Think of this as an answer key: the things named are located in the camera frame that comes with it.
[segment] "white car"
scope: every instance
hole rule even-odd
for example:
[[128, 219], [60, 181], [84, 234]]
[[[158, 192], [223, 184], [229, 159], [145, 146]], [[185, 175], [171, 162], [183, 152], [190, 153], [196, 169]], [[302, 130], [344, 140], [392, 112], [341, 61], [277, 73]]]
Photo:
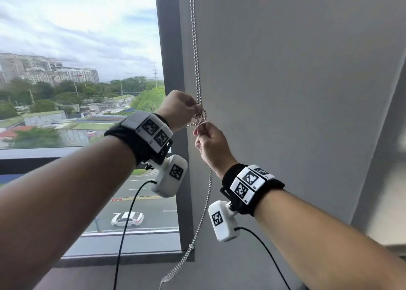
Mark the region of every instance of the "white car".
[[128, 226], [139, 226], [144, 220], [144, 214], [140, 212], [125, 212], [116, 214], [111, 220], [112, 226], [125, 226], [125, 222], [128, 220]]

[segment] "gray wall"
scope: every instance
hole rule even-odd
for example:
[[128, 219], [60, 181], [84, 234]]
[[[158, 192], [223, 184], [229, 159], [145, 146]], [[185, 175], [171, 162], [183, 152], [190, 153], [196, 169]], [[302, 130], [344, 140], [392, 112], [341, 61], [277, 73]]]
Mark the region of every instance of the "gray wall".
[[[180, 1], [186, 91], [194, 94], [188, 0]], [[398, 77], [405, 10], [405, 0], [196, 0], [204, 106], [236, 158], [270, 170], [292, 193], [349, 222]], [[189, 142], [197, 223], [207, 167], [192, 136]], [[219, 187], [214, 180], [212, 201], [223, 199]], [[258, 232], [252, 218], [239, 222]], [[157, 289], [172, 267], [121, 267], [119, 289]], [[54, 269], [38, 290], [110, 290], [113, 273]], [[285, 289], [251, 235], [219, 243], [206, 219], [196, 262], [165, 289], [247, 287]]]

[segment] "cloudy sky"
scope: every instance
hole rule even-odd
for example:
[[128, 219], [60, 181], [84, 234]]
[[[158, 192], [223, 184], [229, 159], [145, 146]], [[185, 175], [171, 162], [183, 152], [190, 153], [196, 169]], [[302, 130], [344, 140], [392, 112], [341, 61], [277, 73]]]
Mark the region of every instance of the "cloudy sky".
[[104, 82], [156, 65], [163, 79], [155, 0], [0, 0], [0, 52], [96, 68]]

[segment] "power line tower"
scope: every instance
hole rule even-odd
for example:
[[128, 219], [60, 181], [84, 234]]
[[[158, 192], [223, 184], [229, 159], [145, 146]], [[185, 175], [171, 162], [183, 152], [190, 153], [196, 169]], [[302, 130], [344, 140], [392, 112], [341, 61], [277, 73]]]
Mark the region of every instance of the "power line tower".
[[155, 87], [158, 87], [158, 83], [156, 82], [156, 75], [157, 75], [158, 73], [157, 73], [157, 69], [155, 68], [155, 65], [154, 65], [153, 71], [154, 71], [154, 77], [155, 77]]

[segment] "road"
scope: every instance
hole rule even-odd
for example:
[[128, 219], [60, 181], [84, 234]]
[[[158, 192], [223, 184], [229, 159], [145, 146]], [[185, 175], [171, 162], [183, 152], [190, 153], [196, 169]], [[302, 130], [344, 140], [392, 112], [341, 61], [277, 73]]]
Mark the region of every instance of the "road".
[[[121, 186], [121, 188], [114, 195], [113, 199], [116, 201], [110, 201], [104, 209], [98, 215], [98, 225], [102, 232], [112, 232], [120, 231], [124, 227], [111, 226], [111, 220], [117, 213], [122, 213], [129, 211], [129, 206], [131, 205], [131, 200], [139, 187], [148, 180], [153, 180], [156, 178], [157, 172], [152, 174], [136, 175], [131, 176], [128, 180]], [[147, 184], [140, 191], [134, 203], [133, 211], [141, 212], [144, 214], [144, 221], [140, 226], [130, 227], [131, 230], [161, 230], [161, 229], [177, 229], [177, 209], [176, 209], [176, 199], [172, 198], [161, 198], [156, 196], [154, 192], [151, 191], [152, 184]], [[96, 233], [98, 232], [95, 222], [86, 229], [85, 233]]]

